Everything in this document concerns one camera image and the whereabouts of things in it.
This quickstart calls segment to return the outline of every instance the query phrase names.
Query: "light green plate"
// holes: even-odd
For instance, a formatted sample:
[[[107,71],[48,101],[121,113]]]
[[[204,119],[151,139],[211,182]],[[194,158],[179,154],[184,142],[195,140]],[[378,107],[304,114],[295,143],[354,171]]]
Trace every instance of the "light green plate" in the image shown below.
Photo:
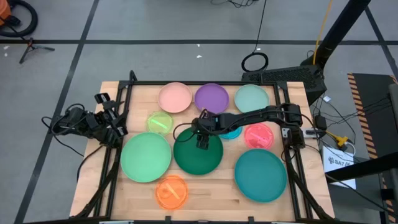
[[[156,133],[141,133],[124,145],[121,166],[126,176],[136,182],[151,182],[164,174],[170,165],[169,143]]]
[[[247,84],[239,88],[235,93],[235,105],[242,112],[246,113],[263,109],[269,105],[267,92],[260,86]]]

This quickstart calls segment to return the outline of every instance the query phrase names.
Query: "wooden table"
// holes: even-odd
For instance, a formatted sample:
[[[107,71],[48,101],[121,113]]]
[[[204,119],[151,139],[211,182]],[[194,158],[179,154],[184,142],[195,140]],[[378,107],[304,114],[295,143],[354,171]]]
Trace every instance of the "wooden table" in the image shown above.
[[[115,99],[117,86],[118,82],[103,82],[100,93],[109,93],[111,99]],[[189,85],[189,87],[192,93],[195,94],[200,86]],[[229,107],[226,112],[239,113],[234,104],[234,93],[239,86],[224,87],[229,94]],[[270,104],[275,105],[273,87],[262,87],[269,95]],[[124,138],[124,143],[134,135],[145,132],[147,117],[151,113],[161,110],[157,104],[157,95],[161,88],[162,86],[159,85],[134,85],[132,87],[130,111],[127,117],[129,134]],[[290,102],[300,105],[302,113],[311,117],[303,84],[288,83],[288,89]],[[282,90],[279,91],[283,102]],[[101,109],[101,105],[96,107],[96,111]],[[174,127],[180,123],[190,123],[199,114],[200,111],[192,101],[187,110],[172,115]],[[274,145],[268,150],[280,157],[283,150],[280,127],[275,123],[266,122],[266,124],[274,133]],[[303,127],[311,127],[306,119],[303,119]],[[184,128],[179,128],[178,134],[183,130]],[[173,146],[174,139],[172,134],[166,135],[165,138]],[[316,140],[306,139],[306,144],[318,148]],[[164,175],[179,175],[185,179],[189,190],[186,204],[176,211],[163,210],[156,203],[154,189],[157,181],[137,183],[128,179],[120,169],[111,218],[114,220],[164,220],[165,216],[170,215],[172,220],[247,221],[248,217],[253,216],[255,221],[294,221],[289,185],[286,186],[284,193],[271,203],[253,202],[238,190],[234,183],[234,165],[239,156],[249,150],[243,141],[243,135],[234,140],[223,140],[223,146],[224,154],[221,164],[216,170],[207,175],[195,176],[185,173],[172,159],[170,167]],[[97,147],[98,142],[96,140],[88,140],[85,156]],[[104,161],[104,152],[104,149],[97,152],[81,168],[70,215],[76,215],[80,212],[97,190]],[[334,217],[319,153],[306,147],[301,150],[301,155],[309,191],[327,214]],[[301,216],[305,217],[302,194],[298,188],[297,195]],[[101,215],[105,214],[107,199],[108,190],[103,195]]]

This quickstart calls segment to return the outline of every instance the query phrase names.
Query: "teal plate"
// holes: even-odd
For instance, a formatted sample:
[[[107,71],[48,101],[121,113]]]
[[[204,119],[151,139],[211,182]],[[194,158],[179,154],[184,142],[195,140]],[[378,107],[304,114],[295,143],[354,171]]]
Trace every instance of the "teal plate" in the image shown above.
[[[240,126],[235,131],[231,131],[230,133],[227,134],[220,134],[219,137],[227,140],[236,139],[237,137],[239,137],[239,135],[241,135],[242,129],[243,129],[242,126]]]
[[[271,202],[283,194],[287,176],[283,163],[272,152],[251,149],[236,162],[235,181],[247,198]]]

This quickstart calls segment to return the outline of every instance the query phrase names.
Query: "orange object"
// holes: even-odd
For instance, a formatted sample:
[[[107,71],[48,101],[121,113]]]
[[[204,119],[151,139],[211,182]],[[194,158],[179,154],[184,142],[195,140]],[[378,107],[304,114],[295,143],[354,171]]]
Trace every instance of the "orange object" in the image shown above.
[[[11,15],[10,5],[8,5],[7,0],[0,0],[0,17],[7,19]]]
[[[160,180],[155,189],[156,202],[166,210],[176,210],[184,205],[188,197],[185,181],[177,175],[169,175]]]

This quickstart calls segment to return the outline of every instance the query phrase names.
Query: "lime green bowl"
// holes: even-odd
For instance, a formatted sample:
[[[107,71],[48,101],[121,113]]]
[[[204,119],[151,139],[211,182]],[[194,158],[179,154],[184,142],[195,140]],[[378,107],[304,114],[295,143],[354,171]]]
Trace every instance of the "lime green bowl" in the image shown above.
[[[166,112],[157,111],[147,119],[147,130],[165,136],[173,128],[173,118]]]
[[[156,133],[141,133],[124,145],[121,167],[136,182],[151,182],[166,172],[172,159],[169,143]]]

